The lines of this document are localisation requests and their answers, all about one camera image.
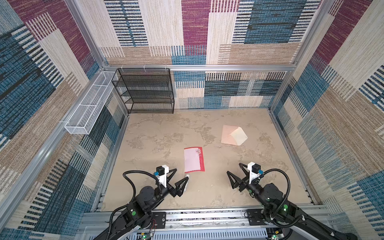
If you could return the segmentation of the pink red letter card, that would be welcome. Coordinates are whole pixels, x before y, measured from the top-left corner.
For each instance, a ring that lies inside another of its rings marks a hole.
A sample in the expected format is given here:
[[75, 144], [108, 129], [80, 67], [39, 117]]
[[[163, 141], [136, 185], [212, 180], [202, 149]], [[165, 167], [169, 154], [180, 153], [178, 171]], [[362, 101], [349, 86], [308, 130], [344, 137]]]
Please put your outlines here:
[[202, 147], [184, 149], [185, 173], [205, 171], [204, 155]]

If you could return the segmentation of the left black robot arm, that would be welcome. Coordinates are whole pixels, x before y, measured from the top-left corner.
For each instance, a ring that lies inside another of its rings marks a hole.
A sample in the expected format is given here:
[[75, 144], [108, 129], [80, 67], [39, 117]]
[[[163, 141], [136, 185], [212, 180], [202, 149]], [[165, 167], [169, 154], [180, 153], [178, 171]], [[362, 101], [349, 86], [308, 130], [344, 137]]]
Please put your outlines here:
[[[152, 210], [159, 206], [166, 196], [181, 197], [183, 195], [189, 177], [184, 177], [172, 186], [170, 180], [176, 172], [177, 169], [170, 170], [167, 165], [157, 167], [153, 174], [142, 170], [129, 170], [124, 172], [124, 179], [126, 179], [133, 188], [133, 197], [127, 204], [112, 211], [108, 228], [100, 233], [96, 239], [118, 240], [133, 229], [144, 229], [148, 227], [153, 220]], [[134, 182], [128, 178], [129, 174], [146, 175], [155, 180], [157, 187], [145, 186], [137, 193]]]

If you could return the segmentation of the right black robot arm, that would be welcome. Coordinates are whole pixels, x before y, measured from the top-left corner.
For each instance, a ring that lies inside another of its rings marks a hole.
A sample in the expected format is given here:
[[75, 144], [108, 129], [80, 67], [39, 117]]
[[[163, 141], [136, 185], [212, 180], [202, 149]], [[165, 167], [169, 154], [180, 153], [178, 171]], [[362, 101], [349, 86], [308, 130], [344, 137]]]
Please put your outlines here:
[[[252, 198], [256, 199], [263, 206], [263, 211], [258, 217], [262, 222], [281, 229], [297, 227], [319, 240], [358, 239], [353, 233], [342, 233], [328, 227], [290, 202], [288, 197], [291, 192], [291, 182], [289, 176], [283, 170], [273, 168], [262, 171], [261, 166], [253, 162], [248, 165], [240, 163], [239, 166], [246, 176], [241, 179], [227, 171], [231, 187], [239, 190], [239, 192], [246, 190]], [[260, 185], [261, 179], [272, 172], [281, 173], [285, 177], [287, 181], [285, 193], [281, 192], [273, 183], [266, 184], [265, 186]]]

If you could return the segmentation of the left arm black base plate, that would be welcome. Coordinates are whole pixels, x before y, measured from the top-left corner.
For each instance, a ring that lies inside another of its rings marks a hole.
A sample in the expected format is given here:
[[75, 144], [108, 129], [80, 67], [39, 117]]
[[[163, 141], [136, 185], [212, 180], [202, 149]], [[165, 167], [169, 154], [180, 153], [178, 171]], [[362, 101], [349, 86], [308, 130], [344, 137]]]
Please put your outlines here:
[[164, 229], [166, 227], [167, 213], [166, 212], [154, 212], [151, 215], [145, 215], [139, 220], [137, 226], [141, 229]]

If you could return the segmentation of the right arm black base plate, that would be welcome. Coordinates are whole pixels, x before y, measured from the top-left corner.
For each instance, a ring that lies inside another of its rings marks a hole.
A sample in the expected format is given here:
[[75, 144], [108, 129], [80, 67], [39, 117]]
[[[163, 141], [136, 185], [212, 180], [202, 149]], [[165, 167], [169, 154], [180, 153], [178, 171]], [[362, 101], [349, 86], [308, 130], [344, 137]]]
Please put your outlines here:
[[265, 219], [265, 215], [263, 214], [262, 209], [248, 209], [245, 212], [245, 217], [249, 221], [250, 226], [264, 226], [269, 225], [267, 220]]

